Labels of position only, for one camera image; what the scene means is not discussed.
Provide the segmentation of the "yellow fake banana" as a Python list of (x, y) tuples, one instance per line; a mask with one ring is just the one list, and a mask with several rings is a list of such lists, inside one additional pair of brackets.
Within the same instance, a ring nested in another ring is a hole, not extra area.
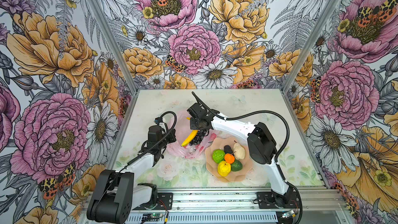
[(181, 144), (181, 147), (187, 146), (197, 136), (198, 132), (199, 132), (199, 130), (192, 130), (192, 132), (189, 134), (189, 136)]

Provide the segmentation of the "pink plastic bag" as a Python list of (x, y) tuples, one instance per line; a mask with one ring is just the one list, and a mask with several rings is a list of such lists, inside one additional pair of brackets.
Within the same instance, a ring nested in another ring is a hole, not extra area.
[(177, 113), (175, 125), (176, 142), (167, 145), (167, 152), (172, 156), (185, 159), (195, 159), (209, 147), (219, 135), (219, 131), (198, 130), (193, 137), (193, 130), (190, 129), (190, 114), (187, 111)]

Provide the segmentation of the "pink scalloped bowl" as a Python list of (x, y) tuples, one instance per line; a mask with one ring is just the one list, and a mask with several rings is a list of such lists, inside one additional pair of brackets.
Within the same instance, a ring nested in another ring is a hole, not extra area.
[(206, 169), (216, 179), (231, 183), (243, 181), (253, 168), (249, 149), (236, 138), (216, 138), (205, 150)]

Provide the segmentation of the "dark brown fake fruit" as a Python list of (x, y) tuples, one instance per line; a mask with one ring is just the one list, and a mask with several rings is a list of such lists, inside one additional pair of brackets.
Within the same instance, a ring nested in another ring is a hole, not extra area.
[(224, 146), (224, 152), (227, 154), (233, 154), (233, 149), (231, 148), (231, 146), (226, 145)]

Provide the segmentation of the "green fake lime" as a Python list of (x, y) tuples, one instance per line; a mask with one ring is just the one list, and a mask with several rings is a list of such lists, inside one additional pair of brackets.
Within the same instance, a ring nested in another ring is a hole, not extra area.
[(215, 163), (219, 164), (224, 160), (225, 152), (221, 149), (216, 149), (212, 153), (212, 159)]

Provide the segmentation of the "orange fake fruit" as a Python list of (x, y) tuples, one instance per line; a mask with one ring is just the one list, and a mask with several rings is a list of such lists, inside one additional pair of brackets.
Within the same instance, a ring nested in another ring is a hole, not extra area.
[(233, 164), (235, 162), (235, 157), (232, 154), (225, 154), (224, 161), (228, 164)]

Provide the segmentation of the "beige fake potato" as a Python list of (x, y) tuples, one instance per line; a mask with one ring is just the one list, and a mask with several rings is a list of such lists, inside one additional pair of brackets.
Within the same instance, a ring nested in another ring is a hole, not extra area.
[(233, 146), (233, 155), (236, 160), (243, 160), (246, 157), (246, 150), (240, 143), (235, 143)]

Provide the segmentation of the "yellow fake lemon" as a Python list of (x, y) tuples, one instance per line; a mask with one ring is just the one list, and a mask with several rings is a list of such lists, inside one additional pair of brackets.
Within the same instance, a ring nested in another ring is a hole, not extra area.
[(226, 161), (221, 161), (218, 164), (217, 172), (222, 177), (228, 176), (231, 172), (231, 164), (227, 163)]

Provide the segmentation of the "dark green fake fruit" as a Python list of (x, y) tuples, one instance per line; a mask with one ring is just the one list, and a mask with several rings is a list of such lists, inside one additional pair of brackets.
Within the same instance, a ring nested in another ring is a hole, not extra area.
[(235, 160), (233, 163), (231, 163), (231, 171), (232, 172), (238, 172), (243, 169), (243, 165), (240, 161)]

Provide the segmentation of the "dark fake grape bunch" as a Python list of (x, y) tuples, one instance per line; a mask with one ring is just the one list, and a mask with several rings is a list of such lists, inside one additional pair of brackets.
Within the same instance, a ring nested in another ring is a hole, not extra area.
[(208, 130), (199, 130), (197, 133), (197, 136), (189, 143), (190, 146), (196, 146), (200, 145), (203, 141), (203, 139), (208, 136), (209, 131)]

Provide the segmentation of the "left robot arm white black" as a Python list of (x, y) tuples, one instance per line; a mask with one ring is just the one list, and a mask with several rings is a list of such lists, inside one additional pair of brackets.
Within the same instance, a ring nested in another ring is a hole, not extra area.
[(155, 125), (148, 130), (148, 140), (139, 154), (116, 170), (100, 173), (91, 196), (87, 219), (97, 223), (124, 224), (132, 209), (153, 207), (160, 203), (155, 184), (137, 183), (136, 180), (164, 157), (166, 147), (176, 142), (175, 125), (161, 127), (163, 117), (155, 119)]

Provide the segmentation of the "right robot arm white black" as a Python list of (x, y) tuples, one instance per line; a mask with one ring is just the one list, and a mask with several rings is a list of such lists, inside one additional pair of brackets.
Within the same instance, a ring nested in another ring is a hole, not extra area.
[[(282, 115), (265, 110), (238, 117), (227, 117), (201, 103), (194, 103), (187, 112), (190, 114), (190, 129), (192, 130), (212, 129), (247, 141), (251, 159), (264, 166), (264, 171), (271, 183), (271, 196), (268, 197), (271, 203), (278, 207), (286, 207), (293, 200), (300, 200), (298, 190), (286, 180), (278, 162), (279, 155), (290, 139), (290, 128)], [(265, 123), (241, 122), (241, 119), (257, 114), (274, 115), (284, 124), (286, 137), (280, 149), (277, 149), (276, 140)]]

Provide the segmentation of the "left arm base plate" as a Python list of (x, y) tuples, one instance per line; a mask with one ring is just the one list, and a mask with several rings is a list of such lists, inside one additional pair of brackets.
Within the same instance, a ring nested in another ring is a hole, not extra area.
[(173, 193), (158, 193), (158, 199), (156, 203), (145, 203), (142, 204), (138, 207), (136, 207), (134, 210), (160, 210), (164, 211), (167, 209), (168, 211), (172, 209), (173, 206)]

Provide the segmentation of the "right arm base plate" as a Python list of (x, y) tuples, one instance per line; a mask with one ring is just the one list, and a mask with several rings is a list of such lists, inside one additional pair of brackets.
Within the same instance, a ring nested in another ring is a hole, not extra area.
[(301, 207), (296, 192), (288, 192), (285, 195), (279, 195), (273, 191), (257, 192), (253, 203), (257, 204), (260, 209), (299, 209)]

